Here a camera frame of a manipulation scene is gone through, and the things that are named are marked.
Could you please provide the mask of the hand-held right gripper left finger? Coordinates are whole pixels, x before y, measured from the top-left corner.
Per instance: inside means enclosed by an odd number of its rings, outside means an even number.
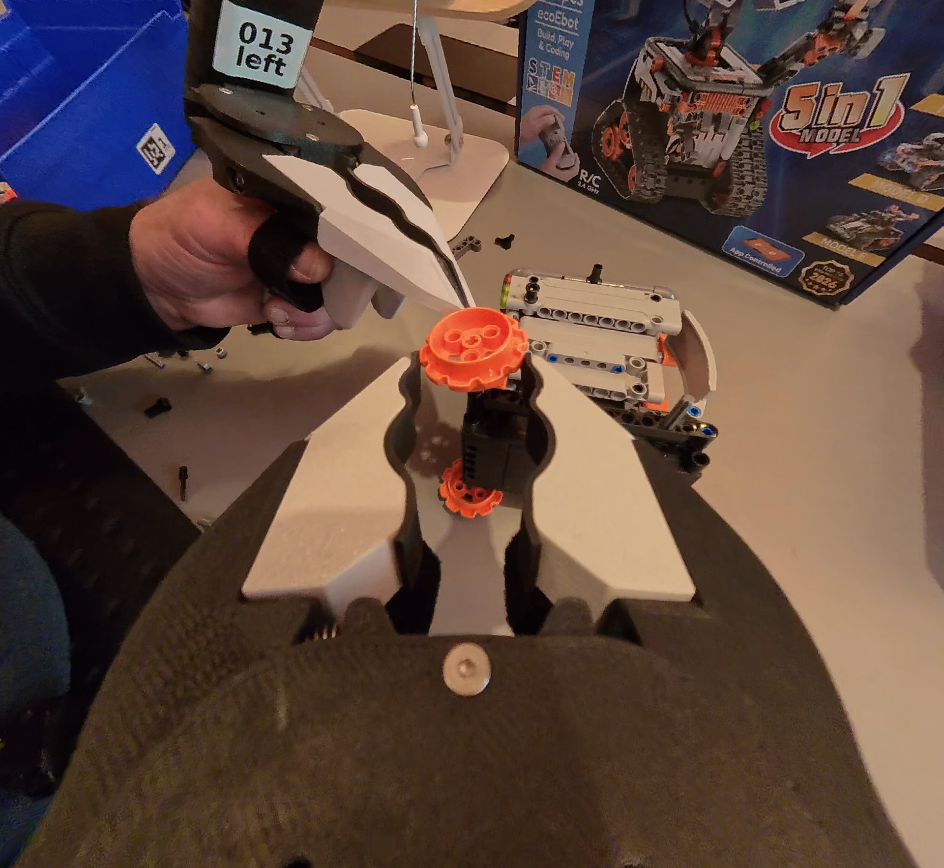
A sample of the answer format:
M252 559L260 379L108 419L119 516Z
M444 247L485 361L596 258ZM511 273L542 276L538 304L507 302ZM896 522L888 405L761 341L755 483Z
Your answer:
M384 450L406 407L394 366L307 438L259 553L242 585L248 600L390 600L400 589L395 531L407 488Z

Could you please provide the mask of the dark perforated mat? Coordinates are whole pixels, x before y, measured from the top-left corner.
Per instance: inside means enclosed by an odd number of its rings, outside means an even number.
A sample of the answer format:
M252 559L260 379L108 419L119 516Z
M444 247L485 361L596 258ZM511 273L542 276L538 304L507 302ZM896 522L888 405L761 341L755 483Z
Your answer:
M197 527L56 384L2 393L1 504L63 598L74 691L92 696Z

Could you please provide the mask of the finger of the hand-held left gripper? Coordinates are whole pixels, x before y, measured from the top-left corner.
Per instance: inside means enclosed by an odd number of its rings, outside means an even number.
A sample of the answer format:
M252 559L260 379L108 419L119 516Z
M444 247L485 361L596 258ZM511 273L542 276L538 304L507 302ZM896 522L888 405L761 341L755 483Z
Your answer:
M341 174L300 157L267 154L265 158L322 208L317 242L335 260L322 285L328 313L362 313L382 286L440 313L475 306L475 299L431 299L396 272L387 255L399 250L398 234L358 201L358 166Z
M384 158L358 166L358 201L393 226L399 250L390 264L431 299L474 299L431 206L416 184Z

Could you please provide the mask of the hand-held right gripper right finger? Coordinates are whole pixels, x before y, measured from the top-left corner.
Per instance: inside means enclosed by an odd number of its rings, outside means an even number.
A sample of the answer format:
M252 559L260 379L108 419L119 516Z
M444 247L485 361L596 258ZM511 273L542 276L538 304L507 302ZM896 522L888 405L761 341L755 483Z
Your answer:
M696 588L631 435L543 360L522 379L549 430L531 488L537 588L551 602L690 602Z

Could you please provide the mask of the person's left hand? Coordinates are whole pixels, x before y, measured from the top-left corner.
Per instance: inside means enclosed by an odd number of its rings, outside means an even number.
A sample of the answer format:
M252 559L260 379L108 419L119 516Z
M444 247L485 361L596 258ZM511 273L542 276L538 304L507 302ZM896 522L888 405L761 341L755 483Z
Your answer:
M316 341L339 328L324 308L306 313L270 297L247 252L274 213L214 180L196 180L145 206L129 229L135 271L153 310L173 331L270 322L287 340Z

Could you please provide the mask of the blue parts bin with tag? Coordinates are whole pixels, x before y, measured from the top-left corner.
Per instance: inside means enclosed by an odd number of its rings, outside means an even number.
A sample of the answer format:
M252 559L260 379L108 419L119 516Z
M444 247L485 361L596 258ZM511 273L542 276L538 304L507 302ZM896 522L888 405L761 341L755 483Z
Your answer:
M159 194L195 150L179 0L6 0L2 201L86 211Z

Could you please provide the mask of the orange gear wheel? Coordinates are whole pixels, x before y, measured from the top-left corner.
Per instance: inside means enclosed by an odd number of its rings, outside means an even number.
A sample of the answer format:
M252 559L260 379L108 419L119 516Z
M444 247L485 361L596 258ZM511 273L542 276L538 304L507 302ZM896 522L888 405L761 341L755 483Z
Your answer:
M529 338L517 320L486 307L442 318L419 351L419 363L437 386L472 393L504 389L522 365Z

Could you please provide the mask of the person's leg in jeans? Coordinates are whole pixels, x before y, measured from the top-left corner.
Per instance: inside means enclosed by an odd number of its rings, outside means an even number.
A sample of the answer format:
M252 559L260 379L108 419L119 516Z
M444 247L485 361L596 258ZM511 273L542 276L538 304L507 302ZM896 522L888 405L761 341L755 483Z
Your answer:
M48 717L70 684L71 643L50 568L8 520L1 521L2 804L44 795Z

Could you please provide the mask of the blue robot kit box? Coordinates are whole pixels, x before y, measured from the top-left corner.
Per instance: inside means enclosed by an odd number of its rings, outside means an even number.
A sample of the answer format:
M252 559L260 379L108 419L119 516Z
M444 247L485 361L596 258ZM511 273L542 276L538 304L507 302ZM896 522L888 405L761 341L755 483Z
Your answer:
M539 0L517 159L828 306L942 237L943 0Z

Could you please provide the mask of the building block robot chassis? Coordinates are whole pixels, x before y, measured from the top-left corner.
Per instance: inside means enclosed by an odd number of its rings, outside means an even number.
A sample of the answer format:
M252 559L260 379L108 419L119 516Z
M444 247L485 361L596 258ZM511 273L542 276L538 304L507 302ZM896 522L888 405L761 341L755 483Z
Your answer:
M501 310L526 332L531 356L557 366L608 416L640 404L670 411L669 426L690 407L704 418L717 373L702 325L670 289L611 284L601 272L600 264L585 279L515 270L504 279ZM462 457L442 474L439 488L450 512L484 517L521 493L534 465L525 450L527 408L520 390L517 370L504 389L468 394ZM691 482L710 464L712 441L696 447L643 440Z

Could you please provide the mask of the long black holed beam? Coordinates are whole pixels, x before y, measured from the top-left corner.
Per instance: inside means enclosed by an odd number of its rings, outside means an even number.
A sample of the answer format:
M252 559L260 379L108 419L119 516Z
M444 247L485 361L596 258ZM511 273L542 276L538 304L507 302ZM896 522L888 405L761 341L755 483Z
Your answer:
M690 407L674 419L672 425L666 423L670 411L644 409L642 405L619 407L609 414L632 437L645 439L664 445L703 446L718 436L717 427L701 415L692 412L698 407Z

